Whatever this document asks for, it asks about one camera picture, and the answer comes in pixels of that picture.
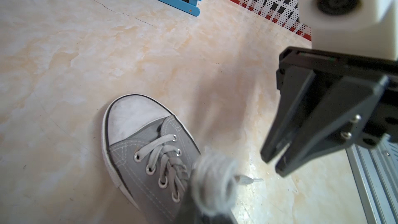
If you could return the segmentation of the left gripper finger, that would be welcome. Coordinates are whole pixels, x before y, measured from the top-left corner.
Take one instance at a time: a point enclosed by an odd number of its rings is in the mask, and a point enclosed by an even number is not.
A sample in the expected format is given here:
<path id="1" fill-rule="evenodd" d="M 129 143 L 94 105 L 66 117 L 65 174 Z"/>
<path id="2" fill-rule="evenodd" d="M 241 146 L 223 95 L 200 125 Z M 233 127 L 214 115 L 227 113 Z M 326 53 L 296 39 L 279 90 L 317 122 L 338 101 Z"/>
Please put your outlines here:
<path id="1" fill-rule="evenodd" d="M 218 214 L 213 217 L 203 214 L 195 204 L 191 192 L 189 186 L 184 194 L 174 224 L 237 224 L 232 213 Z"/>

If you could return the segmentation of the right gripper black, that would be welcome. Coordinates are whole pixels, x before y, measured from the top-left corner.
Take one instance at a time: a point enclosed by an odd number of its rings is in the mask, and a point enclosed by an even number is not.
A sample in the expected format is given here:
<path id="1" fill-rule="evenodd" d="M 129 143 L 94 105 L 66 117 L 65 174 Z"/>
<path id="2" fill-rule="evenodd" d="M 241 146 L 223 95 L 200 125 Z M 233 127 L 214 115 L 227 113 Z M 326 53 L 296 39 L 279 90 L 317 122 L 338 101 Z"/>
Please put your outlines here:
<path id="1" fill-rule="evenodd" d="M 289 47 L 279 57 L 276 117 L 261 149 L 285 177 L 316 158 L 353 144 L 372 149 L 398 140 L 398 64 Z"/>

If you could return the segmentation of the grey shoelace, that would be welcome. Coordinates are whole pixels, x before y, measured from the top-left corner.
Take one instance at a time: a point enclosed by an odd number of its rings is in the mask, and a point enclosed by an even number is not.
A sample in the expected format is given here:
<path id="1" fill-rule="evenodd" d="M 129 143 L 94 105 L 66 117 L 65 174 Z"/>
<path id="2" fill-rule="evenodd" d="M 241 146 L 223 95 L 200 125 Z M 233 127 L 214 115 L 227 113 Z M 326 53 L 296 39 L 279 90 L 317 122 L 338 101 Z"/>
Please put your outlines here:
<path id="1" fill-rule="evenodd" d="M 192 198 L 199 210 L 208 215 L 226 214 L 236 202 L 238 185 L 260 182 L 237 173 L 237 161 L 219 152 L 209 151 L 193 164 L 191 172 L 182 161 L 182 151 L 175 144 L 177 137 L 167 134 L 143 146 L 134 154 L 134 161 L 148 157 L 147 175 L 159 172 L 158 186 L 170 188 L 172 200 L 179 203 L 191 187 Z"/>

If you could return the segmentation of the grey canvas sneaker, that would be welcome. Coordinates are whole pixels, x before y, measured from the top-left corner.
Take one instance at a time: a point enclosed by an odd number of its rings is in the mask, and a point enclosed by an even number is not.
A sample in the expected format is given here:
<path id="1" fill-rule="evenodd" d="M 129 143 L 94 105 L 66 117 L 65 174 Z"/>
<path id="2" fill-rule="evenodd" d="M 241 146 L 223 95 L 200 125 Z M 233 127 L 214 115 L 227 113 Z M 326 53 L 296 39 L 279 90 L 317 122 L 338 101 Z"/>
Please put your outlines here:
<path id="1" fill-rule="evenodd" d="M 114 184 L 150 224 L 234 224 L 231 212 L 202 214 L 190 175 L 200 151 L 177 116 L 158 101 L 127 94 L 107 108 L 102 153 Z"/>

